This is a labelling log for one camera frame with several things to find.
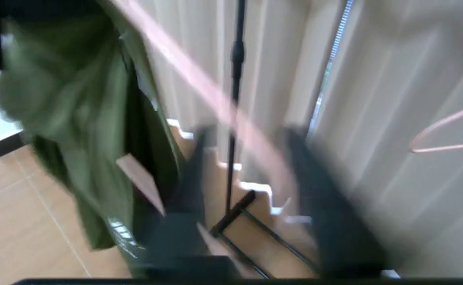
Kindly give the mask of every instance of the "floor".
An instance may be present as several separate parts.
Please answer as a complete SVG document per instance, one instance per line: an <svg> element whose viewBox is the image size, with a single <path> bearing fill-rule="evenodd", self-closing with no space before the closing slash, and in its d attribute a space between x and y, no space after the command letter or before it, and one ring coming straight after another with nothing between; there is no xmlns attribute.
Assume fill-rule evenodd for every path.
<svg viewBox="0 0 463 285"><path fill-rule="evenodd" d="M172 129L185 155L192 141ZM207 226L224 212L226 170L209 153L209 179L205 187ZM235 188L233 200L246 191ZM268 197L261 195L249 211L271 228ZM315 258L312 245L300 239L299 229L276 228L284 238ZM273 241L246 218L239 217L225 234L258 264L278 278L310 277L310 270L287 249ZM36 163L29 146L0 158L0 284L34 277L128 277L117 249L92 252L82 229L74 202Z"/></svg>

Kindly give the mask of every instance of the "curtain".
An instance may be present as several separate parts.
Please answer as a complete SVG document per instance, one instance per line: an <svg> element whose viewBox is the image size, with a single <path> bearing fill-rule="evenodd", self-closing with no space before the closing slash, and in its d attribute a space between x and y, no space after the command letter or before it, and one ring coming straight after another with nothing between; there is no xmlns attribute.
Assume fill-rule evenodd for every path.
<svg viewBox="0 0 463 285"><path fill-rule="evenodd" d="M229 94L236 1L137 1ZM270 138L279 127L314 122L308 143L329 146L346 194L365 205L366 221L401 275L463 276L463 150L408 151L418 132L463 108L463 0L354 0L343 29L348 5L247 1L239 106ZM215 111L150 51L169 122L187 138L200 125L217 124ZM219 124L221 162L228 134ZM423 145L453 143L463 143L463 120ZM237 162L243 185L268 187L264 169L240 147Z"/></svg>

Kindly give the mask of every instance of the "black metal pole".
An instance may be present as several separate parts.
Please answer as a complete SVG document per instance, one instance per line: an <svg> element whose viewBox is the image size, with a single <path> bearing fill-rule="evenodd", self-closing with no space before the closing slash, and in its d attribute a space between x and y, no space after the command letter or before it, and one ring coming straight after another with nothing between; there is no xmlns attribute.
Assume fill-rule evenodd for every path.
<svg viewBox="0 0 463 285"><path fill-rule="evenodd" d="M245 61L245 48L244 48L244 22L245 22L245 0L238 0L237 8L237 34L231 51L231 62L233 63L233 89L232 99L233 104L238 106L238 99L240 96L240 80L241 68ZM234 164L234 151L236 146L236 139L233 132L230 132L230 148L228 150L228 177L226 189L226 215L231 211L231 196L233 191L233 164Z"/></svg>

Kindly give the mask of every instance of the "green jacket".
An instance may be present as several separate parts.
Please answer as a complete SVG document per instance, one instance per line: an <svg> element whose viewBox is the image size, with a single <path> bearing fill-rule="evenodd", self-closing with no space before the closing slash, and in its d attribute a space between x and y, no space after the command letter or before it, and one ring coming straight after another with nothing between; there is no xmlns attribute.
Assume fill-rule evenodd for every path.
<svg viewBox="0 0 463 285"><path fill-rule="evenodd" d="M98 2L102 14L5 21L13 41L4 52L0 107L21 122L44 168L73 194L92 248L117 244L134 260L145 252L135 240L135 213L150 205L116 159L132 153L165 198L183 160L141 36L107 0Z"/></svg>

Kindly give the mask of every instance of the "pink hanger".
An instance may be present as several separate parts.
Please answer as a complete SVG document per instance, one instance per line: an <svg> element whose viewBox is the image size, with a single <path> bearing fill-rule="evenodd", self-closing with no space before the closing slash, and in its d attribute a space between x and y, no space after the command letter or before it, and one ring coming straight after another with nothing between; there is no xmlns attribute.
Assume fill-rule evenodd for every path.
<svg viewBox="0 0 463 285"><path fill-rule="evenodd" d="M409 146L410 151L413 153L426 153L426 152L435 152L435 151L444 151L444 150L463 149L463 143L450 145L450 146L436 146L436 147L425 147L425 148L419 148L416 146L416 144L420 140L426 138L432 131L435 131L442 126L450 122L453 122L455 120L459 120L461 118L463 118L463 110L459 112L455 112L454 114L449 115L446 118L440 119L437 122L433 123L431 126L425 128L418 135L416 135L414 139L411 141L411 144Z"/></svg>

